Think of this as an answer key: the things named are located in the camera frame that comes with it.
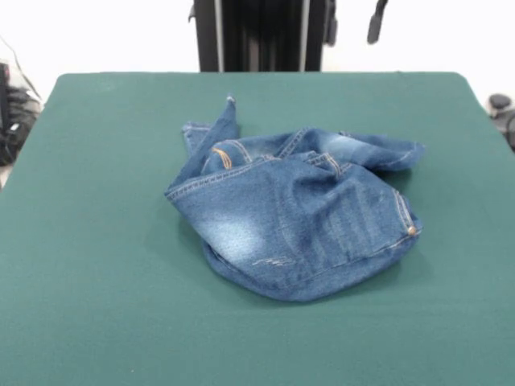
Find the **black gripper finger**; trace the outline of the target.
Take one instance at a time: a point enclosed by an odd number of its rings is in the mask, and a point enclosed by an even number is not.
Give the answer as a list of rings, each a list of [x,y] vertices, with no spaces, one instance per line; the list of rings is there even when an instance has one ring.
[[[337,29],[338,21],[336,19],[336,8],[331,6],[328,8],[326,17],[325,43],[327,45],[336,44]]]
[[[369,29],[367,34],[367,43],[376,43],[381,34],[382,20],[387,7],[388,0],[378,0],[376,3],[375,11],[369,22]]]

